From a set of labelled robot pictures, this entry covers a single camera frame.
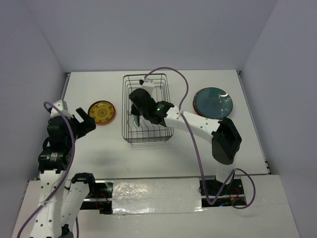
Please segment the light green glass plate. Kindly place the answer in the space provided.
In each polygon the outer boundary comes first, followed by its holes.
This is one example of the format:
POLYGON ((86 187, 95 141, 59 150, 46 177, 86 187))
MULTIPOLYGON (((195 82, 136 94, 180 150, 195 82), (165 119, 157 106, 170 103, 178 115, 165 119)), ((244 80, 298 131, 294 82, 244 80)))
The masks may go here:
POLYGON ((137 128, 139 128, 139 127, 140 127, 140 117, 141 117, 141 115, 140 115, 139 113, 137 113, 137 114, 134 115, 133 117, 134 117, 134 118, 133 118, 133 121, 134 121, 134 123, 135 123, 135 126, 136 126, 137 128))

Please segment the yellow brown patterned plate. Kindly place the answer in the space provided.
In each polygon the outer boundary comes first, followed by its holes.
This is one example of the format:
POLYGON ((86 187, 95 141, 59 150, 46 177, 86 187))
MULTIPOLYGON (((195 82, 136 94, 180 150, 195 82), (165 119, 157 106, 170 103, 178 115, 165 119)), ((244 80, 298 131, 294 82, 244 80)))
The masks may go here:
POLYGON ((89 107, 88 115, 95 120, 96 125, 107 125, 114 120, 116 109, 111 102, 100 100, 89 107))

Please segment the dark teal glazed plate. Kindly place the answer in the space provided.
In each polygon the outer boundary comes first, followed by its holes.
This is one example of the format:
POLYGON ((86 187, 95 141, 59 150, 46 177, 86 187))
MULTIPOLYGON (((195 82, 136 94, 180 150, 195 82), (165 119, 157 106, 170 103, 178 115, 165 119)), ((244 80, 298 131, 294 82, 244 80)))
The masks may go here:
POLYGON ((216 87, 199 90, 194 98, 198 110, 210 119, 223 119, 233 111, 233 101, 228 93, 216 87))

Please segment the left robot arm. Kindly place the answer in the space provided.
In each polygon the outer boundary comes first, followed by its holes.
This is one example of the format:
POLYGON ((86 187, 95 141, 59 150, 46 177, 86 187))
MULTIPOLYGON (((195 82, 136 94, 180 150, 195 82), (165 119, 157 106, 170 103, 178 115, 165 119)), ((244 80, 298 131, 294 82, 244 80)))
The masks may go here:
POLYGON ((82 122, 72 115, 62 100, 44 103, 50 113, 42 152, 38 157, 40 176, 39 207, 31 238, 74 238, 79 236, 78 213, 84 199, 97 193, 92 173, 77 173, 66 189, 66 179, 74 160, 75 142, 96 129, 95 121, 82 108, 76 112, 82 122))

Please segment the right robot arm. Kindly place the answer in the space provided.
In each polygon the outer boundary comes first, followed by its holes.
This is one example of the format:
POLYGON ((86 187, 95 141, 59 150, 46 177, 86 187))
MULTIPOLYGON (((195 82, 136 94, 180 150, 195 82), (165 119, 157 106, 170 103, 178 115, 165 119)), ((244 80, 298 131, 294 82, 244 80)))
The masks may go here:
POLYGON ((145 89, 136 89, 129 94, 131 114, 142 116, 152 124, 189 132, 211 144, 212 157, 217 161, 215 188, 221 194, 232 187, 235 155, 242 138, 229 118, 209 119, 186 112, 166 101, 155 102, 145 89))

